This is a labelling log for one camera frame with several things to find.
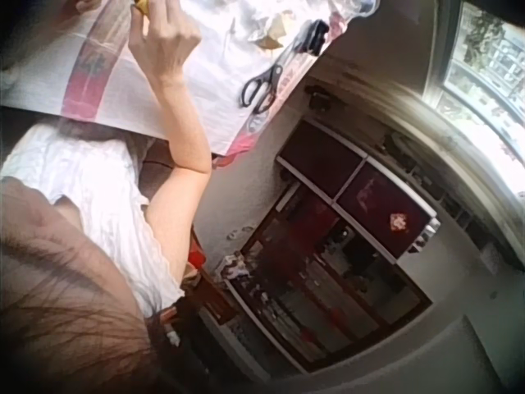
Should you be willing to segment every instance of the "hand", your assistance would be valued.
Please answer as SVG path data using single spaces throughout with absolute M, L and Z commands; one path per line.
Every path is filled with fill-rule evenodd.
M 96 10 L 101 4 L 102 0 L 79 0 L 77 1 L 75 7 L 80 14 L 83 14 L 87 11 Z
M 153 89 L 183 83 L 182 67 L 200 43 L 194 22 L 179 0 L 149 0 L 149 28 L 144 36 L 144 15 L 131 8 L 130 51 Z

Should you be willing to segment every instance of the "paper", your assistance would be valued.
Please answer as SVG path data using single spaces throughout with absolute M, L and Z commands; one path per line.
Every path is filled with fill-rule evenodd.
M 254 119 L 252 108 L 240 106 L 246 81 L 268 69 L 284 50 L 263 51 L 250 43 L 246 38 L 251 18 L 263 7 L 277 9 L 283 3 L 294 10 L 298 22 L 304 23 L 315 19 L 328 22 L 334 12 L 332 3 L 345 6 L 337 8 L 337 13 L 349 21 L 358 16 L 361 1 L 181 0 L 203 36 L 185 64 L 185 77 L 214 153 L 227 155 L 251 149 L 315 61 L 305 55 L 288 65 L 281 77 L 279 96 L 263 117 Z M 4 94 L 2 105 L 164 138 L 156 99 L 127 48 L 129 26 L 130 0 L 104 1 L 97 11 L 83 15 L 73 30 L 61 32 L 20 69 L 20 78 Z M 284 46 L 296 34 L 287 33 L 281 41 Z

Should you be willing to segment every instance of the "fingers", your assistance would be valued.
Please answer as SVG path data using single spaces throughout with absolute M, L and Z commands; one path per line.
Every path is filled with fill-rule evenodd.
M 131 6 L 131 27 L 130 27 L 130 49 L 141 45 L 144 40 L 144 15 L 140 10 Z
M 149 0 L 149 21 L 151 29 L 157 32 L 167 24 L 166 0 Z
M 182 9 L 180 8 L 180 0 L 166 0 L 167 20 L 170 23 L 176 22 L 180 19 Z

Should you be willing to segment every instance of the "cloth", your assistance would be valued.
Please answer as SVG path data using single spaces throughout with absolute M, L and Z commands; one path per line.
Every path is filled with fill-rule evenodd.
M 240 106 L 244 84 L 274 63 L 304 22 L 323 19 L 329 23 L 330 42 L 351 19 L 371 15 L 378 3 L 181 0 L 203 36 L 185 64 L 185 78 L 212 152 L 226 156 L 250 150 L 315 62 L 315 57 L 300 54 L 286 65 L 277 99 L 268 112 L 252 116 L 253 108 Z M 263 50 L 249 41 L 255 30 L 264 33 L 266 21 L 283 12 L 294 23 L 286 31 L 282 48 Z M 97 11 L 58 28 L 56 39 L 11 73 L 20 77 L 16 83 L 12 78 L 6 81 L 6 87 L 12 87 L 3 94 L 2 105 L 165 138 L 158 104 L 126 45 L 129 26 L 130 0 L 104 0 Z
M 50 204 L 67 197 L 85 235 L 124 275 L 144 316 L 171 306 L 184 292 L 145 220 L 139 164 L 152 138 L 111 127 L 49 119 L 33 126 L 7 157 L 0 177 L 40 191 Z

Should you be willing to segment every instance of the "white t-shirt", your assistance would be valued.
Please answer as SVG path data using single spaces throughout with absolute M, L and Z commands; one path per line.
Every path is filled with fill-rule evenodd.
M 31 127 L 0 171 L 55 204 L 76 205 L 85 235 L 128 281 L 144 316 L 184 295 L 169 272 L 142 207 L 139 164 L 153 139 L 107 126 L 50 118 Z

